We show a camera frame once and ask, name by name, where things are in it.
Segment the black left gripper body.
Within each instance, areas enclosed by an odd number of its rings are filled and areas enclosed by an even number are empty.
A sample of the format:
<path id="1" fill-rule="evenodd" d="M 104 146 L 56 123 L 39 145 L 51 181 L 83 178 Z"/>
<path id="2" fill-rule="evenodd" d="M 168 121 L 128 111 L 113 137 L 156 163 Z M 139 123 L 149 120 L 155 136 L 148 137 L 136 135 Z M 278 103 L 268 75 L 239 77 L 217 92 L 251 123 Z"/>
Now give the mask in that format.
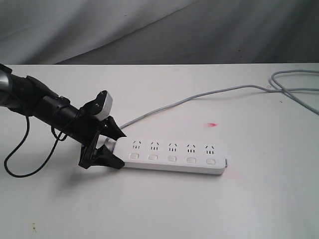
<path id="1" fill-rule="evenodd" d="M 87 153 L 89 149 L 96 148 L 100 136 L 100 121 L 83 109 L 60 109 L 59 129 L 81 143 L 78 165 L 86 169 Z"/>

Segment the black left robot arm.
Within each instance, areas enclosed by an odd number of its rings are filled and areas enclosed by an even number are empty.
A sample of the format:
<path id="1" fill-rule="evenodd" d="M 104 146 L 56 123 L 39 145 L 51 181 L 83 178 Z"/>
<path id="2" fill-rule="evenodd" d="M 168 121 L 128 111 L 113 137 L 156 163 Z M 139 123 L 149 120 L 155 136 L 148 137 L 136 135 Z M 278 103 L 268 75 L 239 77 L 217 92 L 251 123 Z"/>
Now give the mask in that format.
<path id="1" fill-rule="evenodd" d="M 81 143 L 79 166 L 106 166 L 121 169 L 125 163 L 106 146 L 96 148 L 100 135 L 118 140 L 125 134 L 110 111 L 113 99 L 104 90 L 77 109 L 70 101 L 50 90 L 32 76 L 19 77 L 11 68 L 0 66 L 0 105 L 25 117 L 36 117 Z"/>

